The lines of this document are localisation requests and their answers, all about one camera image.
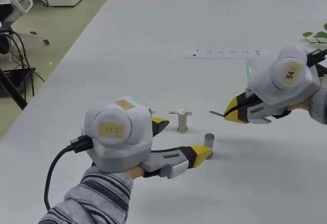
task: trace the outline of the black stand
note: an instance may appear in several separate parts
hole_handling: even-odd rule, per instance
[[[27,106],[27,102],[24,100],[19,91],[16,89],[16,87],[13,85],[13,83],[10,81],[10,79],[6,76],[6,74],[2,71],[1,68],[0,85],[2,85],[3,88],[10,94],[10,96],[17,103],[20,109],[24,110],[24,108]]]

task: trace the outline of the striped shirt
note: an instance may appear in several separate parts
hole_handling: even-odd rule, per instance
[[[122,224],[126,222],[133,181],[124,173],[89,168],[39,224]]]
[[[315,121],[327,125],[327,77],[320,78],[321,88],[310,100],[309,114]]]

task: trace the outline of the white tabletop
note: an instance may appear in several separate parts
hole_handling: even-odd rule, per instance
[[[48,167],[79,136],[83,113],[130,95],[171,124],[153,148],[202,144],[215,155],[172,180],[135,181],[129,224],[325,223],[326,127],[305,112],[270,125],[239,125],[223,112],[246,88],[244,60],[184,59],[187,48],[308,47],[327,21],[327,0],[108,0],[0,142],[1,223],[37,223]],[[176,131],[186,108],[189,131]],[[65,155],[50,188],[53,206],[91,160]]]

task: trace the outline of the plant leaf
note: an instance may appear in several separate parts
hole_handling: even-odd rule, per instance
[[[302,36],[305,37],[305,38],[309,37],[311,35],[313,35],[313,33],[311,33],[311,32],[305,32],[305,33],[302,34]]]
[[[327,33],[325,33],[325,32],[318,32],[316,34],[316,36],[317,36],[317,38],[325,38],[325,39],[327,39]]]

